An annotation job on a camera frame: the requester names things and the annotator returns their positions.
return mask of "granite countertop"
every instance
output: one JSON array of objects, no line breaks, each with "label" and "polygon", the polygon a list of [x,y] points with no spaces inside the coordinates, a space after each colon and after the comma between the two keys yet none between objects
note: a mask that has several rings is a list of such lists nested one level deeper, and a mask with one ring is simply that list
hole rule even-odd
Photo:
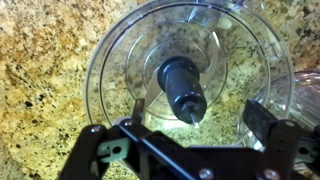
[{"label": "granite countertop", "polygon": [[[83,82],[99,38],[130,1],[0,1],[0,179],[56,179],[88,124]],[[320,3],[264,1],[295,69],[319,66]],[[136,179],[117,163],[108,179]]]}]

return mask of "clear plastic bowl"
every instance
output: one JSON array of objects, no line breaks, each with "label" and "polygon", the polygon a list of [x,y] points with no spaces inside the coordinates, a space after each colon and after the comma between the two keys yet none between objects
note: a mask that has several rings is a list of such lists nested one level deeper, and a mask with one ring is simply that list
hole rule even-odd
[{"label": "clear plastic bowl", "polygon": [[[201,81],[208,109],[195,128],[171,116],[163,93],[156,108],[145,110],[143,122],[151,130],[183,146],[232,144],[248,136],[238,126],[247,99],[258,100],[279,118],[288,116],[292,62],[264,20],[226,1],[159,0],[127,14],[98,43],[85,86],[90,122],[111,126],[130,115],[135,99],[145,98],[152,73],[173,55],[189,57],[202,74],[213,67],[208,81]],[[273,89],[271,82],[279,77],[281,88]]]}]

